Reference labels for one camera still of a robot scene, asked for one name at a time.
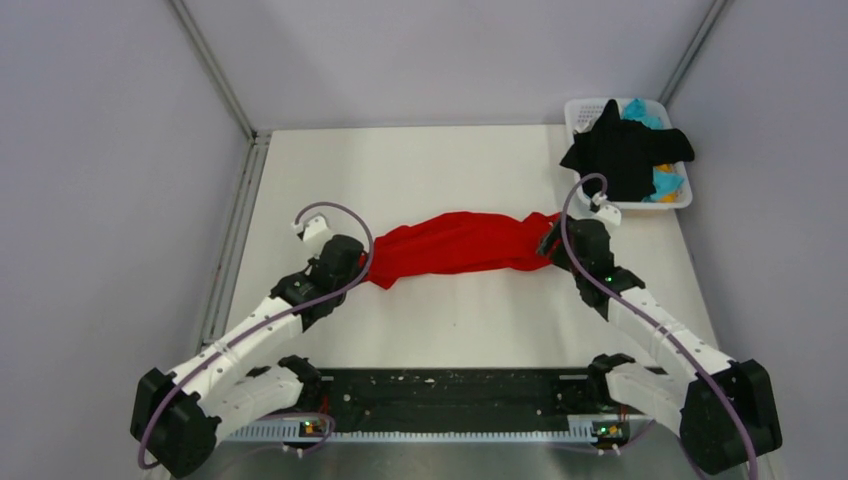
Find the red t-shirt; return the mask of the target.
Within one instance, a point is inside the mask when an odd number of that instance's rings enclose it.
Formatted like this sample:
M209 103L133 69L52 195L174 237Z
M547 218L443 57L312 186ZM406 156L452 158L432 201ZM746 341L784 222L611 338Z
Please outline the red t-shirt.
M421 275L539 270L551 261L537 248L559 217L456 211L401 225L376 238L365 279L388 290L400 279Z

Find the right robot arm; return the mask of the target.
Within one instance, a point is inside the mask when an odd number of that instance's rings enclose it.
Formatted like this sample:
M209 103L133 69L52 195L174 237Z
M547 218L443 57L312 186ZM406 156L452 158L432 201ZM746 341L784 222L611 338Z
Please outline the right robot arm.
M602 354L589 366L589 404L620 404L676 434L702 472L716 475L783 445L774 392L757 361L737 361L669 314L637 275L616 265L610 235L596 219L556 220L539 254L569 272L581 300L645 351L656 374L627 354Z

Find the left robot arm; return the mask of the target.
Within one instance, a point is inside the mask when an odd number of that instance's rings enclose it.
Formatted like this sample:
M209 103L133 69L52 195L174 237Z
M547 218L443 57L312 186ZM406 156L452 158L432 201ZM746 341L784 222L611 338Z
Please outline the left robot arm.
M197 471L231 433L278 410L319 404L318 370L282 345L330 315L367 260L357 239L335 234L306 268L282 277L236 328L190 360L153 368L136 388L130 433L173 478Z

